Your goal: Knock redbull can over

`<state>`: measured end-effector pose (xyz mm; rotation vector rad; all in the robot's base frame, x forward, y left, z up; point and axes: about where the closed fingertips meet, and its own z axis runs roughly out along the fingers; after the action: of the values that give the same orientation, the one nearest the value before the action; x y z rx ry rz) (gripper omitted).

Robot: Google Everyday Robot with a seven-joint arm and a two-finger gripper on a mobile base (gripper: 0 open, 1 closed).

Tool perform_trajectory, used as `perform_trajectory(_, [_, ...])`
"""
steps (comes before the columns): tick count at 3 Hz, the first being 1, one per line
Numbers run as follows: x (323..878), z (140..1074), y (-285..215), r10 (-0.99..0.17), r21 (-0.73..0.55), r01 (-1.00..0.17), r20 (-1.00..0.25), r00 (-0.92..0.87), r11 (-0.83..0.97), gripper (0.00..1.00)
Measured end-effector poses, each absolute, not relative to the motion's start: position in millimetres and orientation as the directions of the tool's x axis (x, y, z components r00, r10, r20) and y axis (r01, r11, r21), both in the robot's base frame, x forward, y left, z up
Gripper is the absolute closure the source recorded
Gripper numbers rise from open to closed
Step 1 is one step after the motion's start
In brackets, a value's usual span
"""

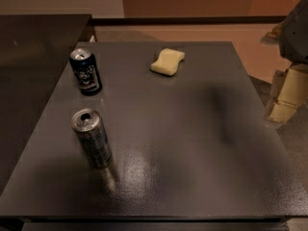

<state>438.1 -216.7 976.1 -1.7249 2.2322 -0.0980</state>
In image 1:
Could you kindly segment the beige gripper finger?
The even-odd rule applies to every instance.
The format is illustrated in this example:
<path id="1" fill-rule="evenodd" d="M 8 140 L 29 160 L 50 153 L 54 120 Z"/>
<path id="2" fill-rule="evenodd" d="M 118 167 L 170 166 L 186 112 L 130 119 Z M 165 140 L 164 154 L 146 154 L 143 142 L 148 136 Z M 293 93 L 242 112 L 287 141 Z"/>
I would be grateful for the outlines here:
<path id="1" fill-rule="evenodd" d="M 261 42 L 263 44 L 278 44 L 283 27 L 284 22 L 280 22 L 279 24 L 275 25 L 270 31 L 262 36 Z"/>
<path id="2" fill-rule="evenodd" d="M 292 63 L 272 77 L 264 123 L 269 128 L 286 124 L 308 99 L 308 65 Z"/>

